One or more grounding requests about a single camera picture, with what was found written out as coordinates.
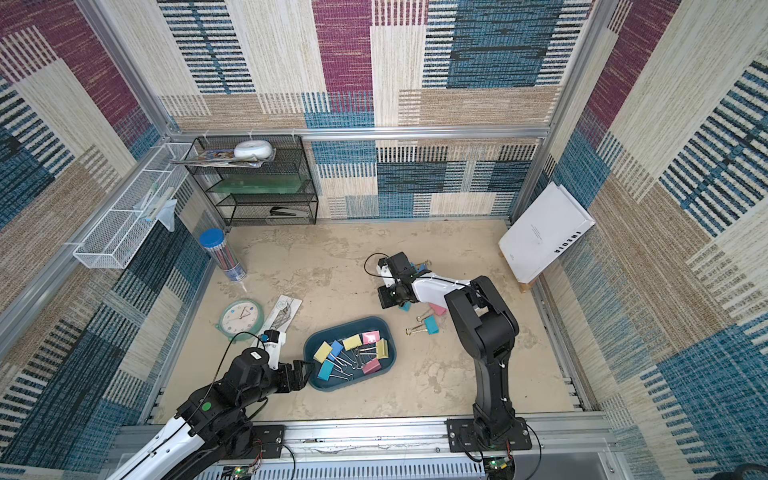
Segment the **pink binder clip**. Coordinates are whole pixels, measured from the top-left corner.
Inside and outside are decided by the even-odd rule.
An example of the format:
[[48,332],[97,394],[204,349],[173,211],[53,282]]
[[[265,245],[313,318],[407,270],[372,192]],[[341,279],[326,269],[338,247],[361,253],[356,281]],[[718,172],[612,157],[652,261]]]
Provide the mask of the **pink binder clip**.
[[363,332],[361,339],[364,345],[375,345],[381,339],[380,333],[377,330]]
[[380,360],[374,358],[363,365],[362,372],[364,375],[370,375],[380,371],[381,368],[382,368],[382,365],[380,363]]
[[420,321],[425,321],[430,316],[443,316],[446,314],[446,312],[446,308],[430,303],[429,310],[420,315],[418,319]]

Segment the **yellow binder clip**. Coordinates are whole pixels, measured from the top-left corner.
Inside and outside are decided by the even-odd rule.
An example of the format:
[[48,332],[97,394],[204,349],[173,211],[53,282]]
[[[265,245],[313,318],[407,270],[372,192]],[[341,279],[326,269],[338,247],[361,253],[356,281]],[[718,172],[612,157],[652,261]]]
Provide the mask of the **yellow binder clip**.
[[374,356],[379,360],[388,359],[390,356],[389,344],[386,339],[380,339],[371,348],[363,351],[363,354]]
[[332,353],[332,351],[332,346],[327,342],[323,342],[313,355],[313,359],[320,364],[323,364],[327,360],[328,356]]
[[361,336],[359,334],[355,334],[345,338],[342,341],[342,344],[345,351],[352,351],[358,347],[361,347],[363,345],[363,342],[362,342]]

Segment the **teal plastic storage box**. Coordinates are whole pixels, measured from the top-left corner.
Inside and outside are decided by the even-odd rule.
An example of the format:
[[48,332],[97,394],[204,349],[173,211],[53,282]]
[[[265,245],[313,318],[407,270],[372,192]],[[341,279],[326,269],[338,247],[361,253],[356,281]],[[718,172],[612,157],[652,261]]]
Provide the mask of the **teal plastic storage box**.
[[[338,340],[342,344],[342,341],[347,337],[350,337],[355,334],[359,334],[361,336],[363,332],[374,331],[374,330],[377,330],[380,333],[381,339],[387,340],[389,344],[389,350],[390,350],[389,358],[380,360],[380,363],[382,365],[382,368],[380,371],[370,375],[363,374],[362,372],[363,365],[375,358],[374,356],[363,354],[363,351],[365,351],[368,348],[371,348],[373,345],[363,344],[361,347],[358,347],[352,351],[345,351],[343,347],[341,356],[344,357],[346,360],[348,360],[351,363],[351,366],[344,367],[344,368],[341,368],[340,366],[339,367],[343,369],[345,372],[353,375],[351,380],[349,381],[336,380],[336,381],[324,382],[317,379],[317,374],[322,364],[315,361],[313,359],[313,355],[315,354],[316,350],[323,342],[327,342],[328,344],[331,345],[335,340]],[[396,348],[395,348],[393,336],[389,330],[387,323],[379,317],[366,317],[363,319],[347,322],[344,324],[327,328],[325,330],[318,331],[312,334],[309,337],[309,339],[305,342],[303,354],[304,354],[304,359],[308,362],[313,363],[315,366],[314,373],[310,377],[309,383],[316,390],[324,391],[324,392],[338,390],[346,386],[350,386],[355,383],[360,383],[365,380],[371,379],[375,376],[383,375],[394,365],[396,361]]]

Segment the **blue binder clip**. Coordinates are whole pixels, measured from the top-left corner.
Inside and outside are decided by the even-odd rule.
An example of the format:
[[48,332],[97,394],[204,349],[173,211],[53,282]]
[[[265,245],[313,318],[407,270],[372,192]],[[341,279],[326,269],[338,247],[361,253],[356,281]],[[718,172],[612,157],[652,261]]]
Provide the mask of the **blue binder clip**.
[[331,352],[329,353],[328,358],[335,365],[338,365],[341,368],[351,366],[351,363],[341,356],[342,351],[343,351],[343,345],[338,340],[335,340],[331,344]]

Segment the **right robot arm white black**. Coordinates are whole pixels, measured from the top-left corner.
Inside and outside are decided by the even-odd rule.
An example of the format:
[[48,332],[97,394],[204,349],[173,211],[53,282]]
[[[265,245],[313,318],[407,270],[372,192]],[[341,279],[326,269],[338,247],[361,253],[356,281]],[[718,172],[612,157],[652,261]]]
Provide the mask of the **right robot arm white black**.
[[371,275],[383,281],[378,298],[384,309],[425,303],[447,310],[462,347],[474,362],[476,435],[486,446],[510,440],[522,429],[510,400],[508,375],[520,327],[491,279],[440,277],[416,267],[403,252],[382,254]]

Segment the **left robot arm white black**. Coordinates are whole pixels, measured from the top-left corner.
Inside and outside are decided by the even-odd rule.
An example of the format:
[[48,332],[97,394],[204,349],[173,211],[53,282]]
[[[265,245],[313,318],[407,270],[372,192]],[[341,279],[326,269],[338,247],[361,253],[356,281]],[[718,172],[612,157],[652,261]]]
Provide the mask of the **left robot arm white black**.
[[144,447],[112,479],[193,479],[222,460],[256,462],[280,457],[283,425],[257,426],[247,408],[264,407],[273,394],[303,389],[315,364],[303,360],[269,365],[269,353],[244,349],[223,376],[190,394]]

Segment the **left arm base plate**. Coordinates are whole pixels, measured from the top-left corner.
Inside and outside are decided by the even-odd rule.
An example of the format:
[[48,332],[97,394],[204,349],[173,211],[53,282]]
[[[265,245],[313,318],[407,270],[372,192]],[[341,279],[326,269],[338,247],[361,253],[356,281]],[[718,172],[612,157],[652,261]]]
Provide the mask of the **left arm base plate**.
[[249,443],[240,454],[241,460],[278,459],[282,455],[286,426],[281,424],[254,424],[250,428]]

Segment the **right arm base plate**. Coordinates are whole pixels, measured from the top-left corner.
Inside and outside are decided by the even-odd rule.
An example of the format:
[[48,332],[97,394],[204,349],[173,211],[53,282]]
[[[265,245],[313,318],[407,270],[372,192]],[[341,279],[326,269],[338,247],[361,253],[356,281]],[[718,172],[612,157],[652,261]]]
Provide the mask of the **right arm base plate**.
[[494,432],[480,419],[453,418],[445,421],[449,449],[453,453],[525,451],[533,448],[531,432],[524,418],[515,417]]

